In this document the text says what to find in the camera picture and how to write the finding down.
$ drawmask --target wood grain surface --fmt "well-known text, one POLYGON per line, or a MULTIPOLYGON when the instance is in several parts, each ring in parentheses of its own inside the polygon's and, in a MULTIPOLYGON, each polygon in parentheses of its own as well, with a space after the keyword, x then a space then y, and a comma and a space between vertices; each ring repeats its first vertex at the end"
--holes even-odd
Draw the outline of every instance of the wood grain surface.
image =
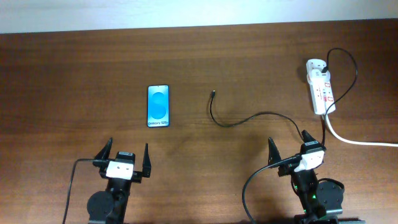
MULTIPOLYGON (((0 35, 0 223, 60 223, 73 161, 92 158, 114 138, 111 157, 149 143, 152 175, 134 184, 126 223, 239 223, 246 179, 266 165, 267 138, 282 157, 300 149, 294 127, 258 111, 291 117, 322 137, 305 62, 332 47, 356 58, 359 78, 330 119, 357 141, 398 140, 398 21, 309 22, 172 29, 0 35), (147 86, 170 86, 171 125, 146 126, 147 86)), ((354 78, 349 58, 333 52, 331 82, 340 96, 354 78)), ((319 177, 346 186, 341 217, 396 223, 398 149, 345 144, 326 134, 319 177)), ((89 197, 106 180, 80 164, 67 223, 87 223, 89 197)), ((250 183, 257 220, 302 213, 290 178, 266 170, 250 183)))

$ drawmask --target black cable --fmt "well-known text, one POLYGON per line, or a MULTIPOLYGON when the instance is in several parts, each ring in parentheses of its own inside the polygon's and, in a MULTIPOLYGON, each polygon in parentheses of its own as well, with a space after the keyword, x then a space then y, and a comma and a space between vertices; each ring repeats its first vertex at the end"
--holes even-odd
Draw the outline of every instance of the black cable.
POLYGON ((247 214, 248 217, 250 218, 251 223, 256 224, 256 221, 255 221, 255 220, 253 219, 253 217, 250 215, 250 212, 249 212, 249 210, 248 210, 248 206, 246 205, 246 200, 244 199, 244 195, 245 195, 245 193, 246 193, 246 188, 248 187, 248 184, 250 183, 250 181, 253 179, 253 177, 255 177, 258 173, 260 173, 261 171, 263 171, 263 170, 265 170, 265 169, 274 168, 274 167, 277 167, 277 166, 279 166, 279 165, 281 165, 281 164, 287 163, 287 161, 295 160, 295 159, 297 159, 297 157, 296 157, 296 156, 292 156, 292 157, 286 158, 286 159, 284 159, 284 160, 281 160, 281 161, 279 161, 279 162, 276 162, 276 163, 274 163, 274 164, 272 164, 272 165, 265 166, 265 167, 263 167, 263 168, 261 168, 261 169, 255 171, 255 172, 248 178, 248 180, 246 181, 246 183, 244 183, 243 190, 242 190, 242 203, 243 203, 244 210, 246 211, 246 214, 247 214))
POLYGON ((355 61, 354 57, 353 57, 353 56, 351 55, 351 53, 349 53, 347 50, 342 49, 342 48, 339 48, 339 47, 332 48, 332 49, 330 49, 330 50, 328 51, 328 55, 327 55, 327 57, 326 57, 326 67, 323 68, 322 73, 325 73, 325 72, 329 71, 329 55, 330 55, 330 52, 332 52, 332 51, 334 51, 334 50, 341 50, 341 51, 343 51, 344 53, 348 54, 348 56, 351 58, 351 60, 352 60, 353 63, 354 63, 354 66, 355 66, 355 79, 354 79, 353 83, 351 84, 351 86, 347 89, 347 91, 345 91, 345 93, 344 93, 341 97, 339 97, 334 103, 332 103, 332 104, 328 107, 328 109, 326 110, 325 117, 324 117, 324 119, 323 119, 323 127, 322 127, 322 143, 321 143, 321 144, 322 144, 323 146, 325 145, 325 135, 326 135, 326 115, 328 114, 329 109, 330 109, 333 105, 335 105, 337 102, 339 102, 339 101, 352 89, 352 87, 353 87, 353 86, 355 85, 355 83, 356 83, 356 79, 358 78, 358 65, 356 64, 356 61, 355 61))
POLYGON ((72 189, 72 181, 73 181, 73 176, 75 175, 76 165, 77 165, 78 162, 82 162, 82 161, 83 162, 101 162, 103 160, 101 160, 101 159, 78 159, 73 164, 72 174, 70 176, 70 182, 69 182, 69 188, 68 188, 67 205, 65 207, 65 213, 63 214, 62 224, 65 224, 65 221, 67 220, 67 213, 68 213, 69 199, 70 199, 70 191, 72 189))
POLYGON ((285 115, 282 115, 282 114, 279 114, 279 113, 275 113, 275 112, 270 112, 270 111, 258 112, 258 113, 254 114, 254 115, 252 115, 252 116, 250 116, 250 117, 248 117, 248 118, 246 118, 246 119, 243 119, 242 121, 239 121, 239 122, 237 122, 237 123, 233 123, 233 124, 220 124, 219 122, 216 121, 216 119, 214 119, 213 111, 212 111, 213 100, 214 100, 214 97, 215 97, 215 96, 216 96, 216 90, 213 90, 213 91, 211 92, 210 116, 211 116, 212 120, 213 120, 218 126, 220 126, 220 127, 222 127, 222 128, 232 128, 232 127, 235 127, 235 126, 237 126, 237 125, 243 124, 243 123, 245 123, 246 121, 249 121, 250 119, 255 118, 256 116, 266 115, 266 114, 269 114, 269 115, 276 115, 276 116, 280 116, 280 117, 283 117, 283 118, 285 118, 285 119, 288 119, 290 122, 292 122, 292 123, 294 124, 294 126, 296 127, 296 130, 297 130, 298 135, 300 136, 301 140, 304 141, 304 138, 303 138, 303 136, 301 135, 301 132, 300 132, 299 127, 297 126, 297 124, 296 124, 292 119, 290 119, 289 117, 287 117, 287 116, 285 116, 285 115))
POLYGON ((296 188, 294 187, 293 179, 292 179, 292 178, 290 178, 290 184, 292 185, 293 192, 294 192, 297 196, 299 196, 299 193, 297 193, 297 190, 296 190, 296 188))

